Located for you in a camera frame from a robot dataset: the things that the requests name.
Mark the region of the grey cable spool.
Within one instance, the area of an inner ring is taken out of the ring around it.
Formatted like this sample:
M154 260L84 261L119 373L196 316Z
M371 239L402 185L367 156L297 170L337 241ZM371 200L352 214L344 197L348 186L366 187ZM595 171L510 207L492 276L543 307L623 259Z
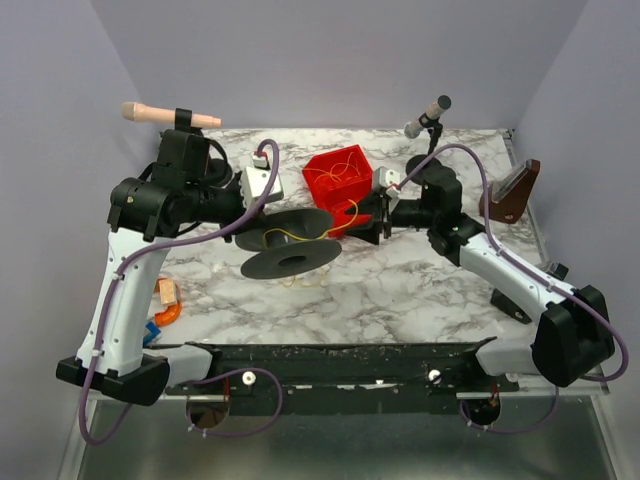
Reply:
M281 279L329 264L342 252L338 241L325 238L332 226L331 214L316 208L263 215L235 236L240 249L254 252L241 265L241 274L256 280Z

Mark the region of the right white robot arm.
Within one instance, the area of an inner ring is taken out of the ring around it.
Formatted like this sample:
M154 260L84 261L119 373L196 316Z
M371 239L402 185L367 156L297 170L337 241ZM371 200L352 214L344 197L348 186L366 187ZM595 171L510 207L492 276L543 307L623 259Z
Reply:
M434 251L489 282L537 326L533 338L481 341L475 348L476 368L488 376L540 375L567 387L613 356L614 339L599 290L575 289L491 239L484 225L463 212L462 185L439 161L420 172L417 200L384 193L395 175L376 170L371 190L347 211L369 220L349 228L348 235L378 244L395 228L424 229Z

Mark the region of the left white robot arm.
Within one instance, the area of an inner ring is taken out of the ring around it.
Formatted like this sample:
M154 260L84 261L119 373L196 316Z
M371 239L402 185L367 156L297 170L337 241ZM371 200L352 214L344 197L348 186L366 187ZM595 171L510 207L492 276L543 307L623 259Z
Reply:
M113 189L99 303L77 353L59 361L57 379L150 406L169 385L209 372L207 349L187 345L151 355L143 350L143 337L160 269L182 225L226 227L245 212L227 157L210 156L219 147L196 127L168 129L156 161Z

